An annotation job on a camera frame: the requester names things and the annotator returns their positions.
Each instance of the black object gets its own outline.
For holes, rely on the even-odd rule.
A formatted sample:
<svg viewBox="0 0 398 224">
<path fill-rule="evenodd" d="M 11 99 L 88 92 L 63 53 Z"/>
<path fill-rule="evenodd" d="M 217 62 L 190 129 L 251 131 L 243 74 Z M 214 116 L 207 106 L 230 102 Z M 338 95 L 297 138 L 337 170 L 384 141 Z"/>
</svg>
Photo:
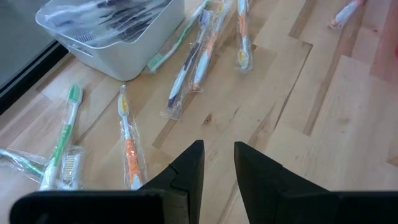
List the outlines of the black object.
<svg viewBox="0 0 398 224">
<path fill-rule="evenodd" d="M 35 192 L 14 204 L 10 223 L 199 223 L 204 161 L 195 141 L 137 191 Z"/>
<path fill-rule="evenodd" d="M 251 224 L 398 223 L 398 192 L 329 192 L 243 142 L 234 160 Z"/>
</svg>

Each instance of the packaged toothbrush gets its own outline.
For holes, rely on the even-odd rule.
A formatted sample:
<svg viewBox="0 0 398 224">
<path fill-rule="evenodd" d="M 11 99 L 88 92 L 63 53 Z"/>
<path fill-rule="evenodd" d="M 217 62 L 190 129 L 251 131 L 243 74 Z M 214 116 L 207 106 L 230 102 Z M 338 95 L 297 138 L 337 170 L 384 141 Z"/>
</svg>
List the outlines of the packaged toothbrush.
<svg viewBox="0 0 398 224">
<path fill-rule="evenodd" d="M 226 15 L 231 8 L 232 0 L 226 0 L 221 2 L 215 12 L 215 18 L 211 23 L 210 31 L 206 42 L 198 54 L 198 58 L 195 62 L 194 69 L 192 70 L 190 80 L 190 91 L 202 92 L 202 82 L 205 79 L 207 68 L 209 66 L 211 56 L 213 55 L 214 47 L 218 38 L 218 34 L 223 26 Z"/>
<path fill-rule="evenodd" d="M 252 51 L 249 36 L 249 2 L 238 0 L 238 44 L 239 51 L 236 57 L 238 68 L 248 72 L 252 68 Z"/>
<path fill-rule="evenodd" d="M 159 53 L 149 60 L 147 64 L 149 73 L 155 73 L 155 71 L 178 49 L 182 41 L 191 32 L 196 19 L 204 9 L 208 8 L 209 4 L 210 0 L 203 0 L 199 6 L 194 8 L 189 17 L 179 25 L 171 38 L 169 38 L 160 49 Z"/>
<path fill-rule="evenodd" d="M 0 167 L 23 172 L 28 178 L 40 182 L 47 158 L 13 149 L 0 149 Z"/>
<path fill-rule="evenodd" d="M 165 109 L 161 112 L 161 115 L 165 116 L 168 119 L 180 119 L 180 116 L 182 114 L 183 99 L 189 92 L 189 85 L 186 76 L 199 53 L 199 49 L 204 43 L 211 18 L 211 12 L 203 10 L 199 19 L 200 30 L 198 31 L 196 41 L 192 43 L 192 47 L 189 51 L 189 54 L 187 55 L 187 59 L 185 60 L 180 71 L 175 77 L 173 87 L 167 100 L 167 104 L 165 106 Z"/>
<path fill-rule="evenodd" d="M 120 88 L 118 112 L 121 126 L 121 145 L 124 161 L 124 179 L 129 189 L 138 190 L 147 182 L 146 165 L 137 126 L 130 118 L 126 86 Z"/>
<path fill-rule="evenodd" d="M 63 185 L 59 190 L 80 190 L 83 188 L 81 173 L 85 159 L 85 151 L 81 146 L 70 146 L 62 157 L 60 180 Z"/>
<path fill-rule="evenodd" d="M 80 103 L 83 99 L 83 89 L 80 85 L 73 84 L 68 92 L 67 107 L 63 119 L 63 128 L 55 149 L 48 161 L 40 182 L 39 190 L 56 189 L 55 181 L 58 179 L 63 153 L 69 149 L 73 138 L 73 128 L 78 114 Z"/>
<path fill-rule="evenodd" d="M 329 23 L 331 29 L 342 29 L 348 22 L 354 12 L 363 4 L 366 0 L 352 0 L 346 7 L 343 8 Z"/>
</svg>

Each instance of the black frame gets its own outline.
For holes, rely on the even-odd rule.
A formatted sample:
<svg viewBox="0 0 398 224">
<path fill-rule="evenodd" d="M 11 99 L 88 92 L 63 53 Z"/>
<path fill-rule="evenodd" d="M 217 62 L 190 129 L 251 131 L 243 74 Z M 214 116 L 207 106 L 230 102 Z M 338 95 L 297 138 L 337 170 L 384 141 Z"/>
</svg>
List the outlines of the black frame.
<svg viewBox="0 0 398 224">
<path fill-rule="evenodd" d="M 11 81 L 0 89 L 0 115 L 2 115 L 29 88 L 41 79 L 68 50 L 54 40 L 26 68 L 22 69 Z"/>
</svg>

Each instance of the green toothbrush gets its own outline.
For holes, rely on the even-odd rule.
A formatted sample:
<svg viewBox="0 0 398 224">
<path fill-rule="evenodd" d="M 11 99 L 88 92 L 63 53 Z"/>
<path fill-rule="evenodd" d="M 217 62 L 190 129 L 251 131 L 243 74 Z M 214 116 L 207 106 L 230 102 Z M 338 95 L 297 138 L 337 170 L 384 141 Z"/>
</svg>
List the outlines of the green toothbrush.
<svg viewBox="0 0 398 224">
<path fill-rule="evenodd" d="M 47 164 L 47 167 L 44 171 L 44 176 L 42 182 L 40 183 L 39 190 L 50 190 L 53 188 L 55 178 L 58 172 L 58 167 L 61 162 L 62 153 L 69 145 L 70 140 L 72 138 L 72 129 L 75 124 L 77 111 L 79 105 L 83 99 L 83 89 L 79 85 L 72 85 L 69 89 L 68 94 L 68 102 L 72 106 L 72 113 L 70 115 L 68 123 L 63 127 L 61 138 L 58 140 L 57 146 Z"/>
<path fill-rule="evenodd" d="M 39 164 L 35 162 L 31 162 L 30 160 L 17 155 L 15 153 L 11 153 L 6 149 L 0 149 L 0 157 L 8 158 L 11 163 L 15 164 L 16 166 L 20 167 L 21 169 L 26 170 L 27 172 L 32 173 L 37 177 L 43 176 L 43 171 L 39 168 Z"/>
<path fill-rule="evenodd" d="M 195 23 L 198 16 L 201 14 L 202 10 L 206 9 L 210 3 L 210 0 L 204 0 L 203 3 L 200 4 L 198 8 L 193 12 L 192 16 L 189 20 L 184 24 L 183 29 L 177 35 L 173 47 L 167 52 L 159 52 L 157 53 L 147 64 L 150 72 L 155 72 L 159 66 L 161 66 L 179 47 L 181 42 L 186 38 L 186 36 L 190 33 L 192 25 Z"/>
</svg>

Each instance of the plastic bag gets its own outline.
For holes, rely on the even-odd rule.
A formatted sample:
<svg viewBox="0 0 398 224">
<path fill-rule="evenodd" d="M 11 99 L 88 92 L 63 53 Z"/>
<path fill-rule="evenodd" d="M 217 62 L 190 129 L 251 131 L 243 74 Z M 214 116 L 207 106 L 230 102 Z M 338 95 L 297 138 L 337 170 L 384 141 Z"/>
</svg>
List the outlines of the plastic bag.
<svg viewBox="0 0 398 224">
<path fill-rule="evenodd" d="M 211 12 L 207 10 L 204 10 L 200 16 L 200 30 L 198 31 L 196 41 L 192 43 L 192 47 L 189 51 L 187 59 L 182 65 L 180 71 L 177 73 L 165 109 L 163 112 L 161 112 L 161 115 L 165 116 L 166 118 L 175 120 L 180 119 L 182 114 L 183 99 L 189 92 L 188 83 L 185 82 L 186 76 L 199 53 L 199 49 L 202 47 L 206 39 L 211 18 Z"/>
<path fill-rule="evenodd" d="M 28 152 L 0 149 L 0 167 L 19 170 L 36 182 L 42 178 L 46 162 L 46 158 Z"/>
<path fill-rule="evenodd" d="M 170 0 L 103 0 L 83 4 L 45 5 L 36 21 L 91 47 L 134 42 Z"/>
<path fill-rule="evenodd" d="M 190 89 L 192 92 L 203 91 L 201 83 L 206 75 L 211 56 L 213 55 L 215 43 L 218 38 L 218 32 L 224 23 L 224 19 L 231 8 L 231 5 L 232 1 L 227 0 L 226 2 L 221 2 L 218 6 L 216 18 L 213 19 L 214 22 L 212 22 L 212 26 L 210 28 L 210 37 L 201 48 L 200 54 L 195 62 L 195 68 L 192 70 L 190 80 Z"/>
<path fill-rule="evenodd" d="M 73 128 L 78 114 L 79 105 L 83 99 L 83 89 L 80 85 L 73 84 L 68 92 L 67 106 L 63 116 L 63 128 L 57 145 L 46 165 L 39 190 L 56 189 L 55 180 L 58 179 L 63 153 L 70 148 Z"/>
<path fill-rule="evenodd" d="M 242 72 L 248 72 L 252 68 L 252 51 L 249 36 L 249 2 L 238 0 L 238 41 L 239 51 L 236 58 L 238 68 Z"/>
<path fill-rule="evenodd" d="M 155 73 L 155 71 L 177 50 L 182 41 L 191 32 L 196 19 L 209 4 L 210 0 L 204 0 L 190 13 L 189 17 L 181 23 L 171 38 L 169 38 L 160 49 L 159 53 L 149 60 L 147 64 L 149 73 Z"/>
<path fill-rule="evenodd" d="M 129 103 L 125 93 L 126 86 L 120 88 L 118 112 L 121 126 L 121 145 L 124 161 L 124 180 L 131 190 L 137 190 L 147 181 L 146 165 L 140 144 L 137 126 L 130 119 Z"/>
<path fill-rule="evenodd" d="M 71 146 L 62 157 L 62 169 L 60 179 L 63 185 L 60 190 L 82 189 L 81 172 L 85 158 L 85 151 L 81 146 Z"/>
<path fill-rule="evenodd" d="M 346 7 L 343 8 L 329 23 L 329 27 L 332 29 L 343 28 L 350 17 L 366 0 L 353 0 Z"/>
</svg>

